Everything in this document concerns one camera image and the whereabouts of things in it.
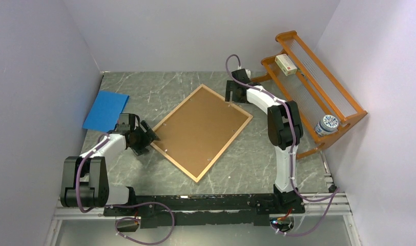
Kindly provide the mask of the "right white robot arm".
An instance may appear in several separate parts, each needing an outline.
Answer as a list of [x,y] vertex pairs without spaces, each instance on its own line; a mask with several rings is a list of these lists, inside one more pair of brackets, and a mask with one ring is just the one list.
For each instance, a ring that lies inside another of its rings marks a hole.
[[253,104],[267,116],[267,134],[276,153],[272,204],[277,212],[284,213],[293,204],[302,203],[295,181],[296,152],[303,136],[298,105],[279,99],[252,82],[246,69],[229,71],[228,75],[231,79],[226,83],[225,101]]

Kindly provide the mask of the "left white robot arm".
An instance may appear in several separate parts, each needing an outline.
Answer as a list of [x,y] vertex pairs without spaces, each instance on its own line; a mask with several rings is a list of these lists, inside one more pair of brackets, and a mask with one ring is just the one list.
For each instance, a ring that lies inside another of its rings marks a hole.
[[136,156],[148,153],[148,146],[160,138],[145,120],[121,113],[113,130],[103,133],[87,152],[64,161],[60,191],[63,207],[78,207],[83,213],[93,208],[117,207],[132,215],[137,200],[132,187],[109,183],[107,162],[131,149]]

